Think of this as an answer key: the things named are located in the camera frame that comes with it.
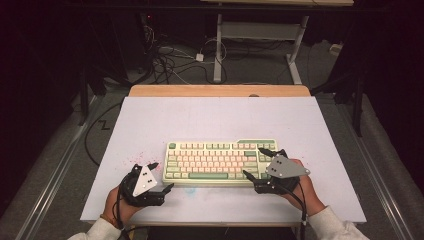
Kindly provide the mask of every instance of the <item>white tabletop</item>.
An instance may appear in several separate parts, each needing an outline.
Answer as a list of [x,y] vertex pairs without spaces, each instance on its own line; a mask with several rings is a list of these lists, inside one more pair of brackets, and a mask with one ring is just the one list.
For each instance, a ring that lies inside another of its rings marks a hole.
[[[159,163],[154,190],[161,191],[167,142],[261,138],[277,140],[289,157],[302,160],[318,196],[342,220],[366,221],[314,97],[127,97],[81,220],[99,217],[109,190],[135,163]],[[287,226],[300,218],[285,199],[249,187],[174,187],[162,206],[143,209],[131,223]]]

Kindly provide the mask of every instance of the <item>mechanical keyboard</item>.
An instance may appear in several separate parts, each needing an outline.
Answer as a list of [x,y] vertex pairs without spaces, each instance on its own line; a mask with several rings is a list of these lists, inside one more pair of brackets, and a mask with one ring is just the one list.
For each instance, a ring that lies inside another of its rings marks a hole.
[[243,170],[257,179],[272,158],[258,148],[277,150],[271,139],[244,139],[236,142],[171,142],[167,144],[164,183],[191,186],[252,186]]

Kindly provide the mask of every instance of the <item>cable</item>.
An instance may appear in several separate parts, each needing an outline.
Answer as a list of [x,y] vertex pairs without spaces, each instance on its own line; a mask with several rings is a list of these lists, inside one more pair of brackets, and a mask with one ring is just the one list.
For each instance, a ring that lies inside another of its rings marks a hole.
[[106,113],[108,113],[110,110],[112,110],[113,108],[122,105],[121,103],[117,103],[111,107],[109,107],[105,112],[103,112],[98,118],[96,118],[96,120],[93,121],[93,123],[90,125],[90,127],[87,130],[87,133],[85,134],[85,138],[84,138],[84,147],[85,147],[85,151],[87,152],[88,157],[90,158],[90,160],[96,165],[96,166],[100,166],[100,163],[98,163],[94,157],[91,155],[89,149],[88,149],[88,145],[87,145],[87,138],[88,138],[88,134],[90,133],[91,129],[93,128],[94,124],[96,124],[100,118],[102,118]]

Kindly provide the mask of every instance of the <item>robotic hand controller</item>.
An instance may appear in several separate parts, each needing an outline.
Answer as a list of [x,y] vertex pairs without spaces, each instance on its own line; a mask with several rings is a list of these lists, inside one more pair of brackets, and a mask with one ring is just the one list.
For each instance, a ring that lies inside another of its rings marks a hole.
[[150,192],[157,185],[150,170],[159,164],[152,163],[147,166],[134,165],[131,172],[127,174],[119,186],[125,201],[135,207],[161,206],[165,202],[165,195],[171,191],[174,184],[165,187],[162,192]]
[[287,194],[287,191],[293,192],[299,184],[299,176],[308,175],[310,173],[308,169],[288,159],[283,149],[274,152],[269,149],[259,148],[259,151],[273,158],[266,168],[270,178],[256,179],[249,172],[243,171],[246,178],[253,183],[255,191],[259,194],[271,193],[283,195]]

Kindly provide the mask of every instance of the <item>white triangular marker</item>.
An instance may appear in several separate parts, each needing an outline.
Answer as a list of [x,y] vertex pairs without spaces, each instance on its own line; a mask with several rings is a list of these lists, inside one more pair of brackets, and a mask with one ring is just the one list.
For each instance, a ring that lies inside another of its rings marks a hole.
[[143,166],[140,172],[140,176],[138,176],[138,180],[133,191],[133,196],[137,197],[138,195],[149,191],[157,184],[158,182],[153,177],[149,167]]
[[266,167],[266,172],[277,178],[298,177],[309,175],[311,172],[292,160],[279,155],[272,159],[272,162]]

